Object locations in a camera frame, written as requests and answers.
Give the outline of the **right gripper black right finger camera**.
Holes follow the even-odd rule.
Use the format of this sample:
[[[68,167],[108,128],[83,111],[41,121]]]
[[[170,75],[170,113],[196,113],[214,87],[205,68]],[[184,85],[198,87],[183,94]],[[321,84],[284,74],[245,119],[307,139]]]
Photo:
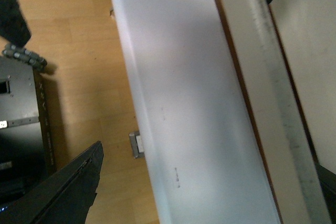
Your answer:
[[[315,163],[318,178],[329,211],[335,211],[335,174]]]

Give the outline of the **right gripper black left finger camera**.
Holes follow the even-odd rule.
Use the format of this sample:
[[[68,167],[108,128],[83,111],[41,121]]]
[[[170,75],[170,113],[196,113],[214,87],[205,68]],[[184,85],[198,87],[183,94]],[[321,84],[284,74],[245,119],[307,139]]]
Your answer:
[[[100,141],[1,212],[1,223],[85,223],[104,158]]]

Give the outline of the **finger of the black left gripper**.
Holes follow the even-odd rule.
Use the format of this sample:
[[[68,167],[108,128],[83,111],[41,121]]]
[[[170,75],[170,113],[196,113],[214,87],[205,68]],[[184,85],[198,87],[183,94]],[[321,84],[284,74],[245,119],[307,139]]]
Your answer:
[[[19,47],[24,47],[31,39],[18,0],[1,0],[1,37]]]

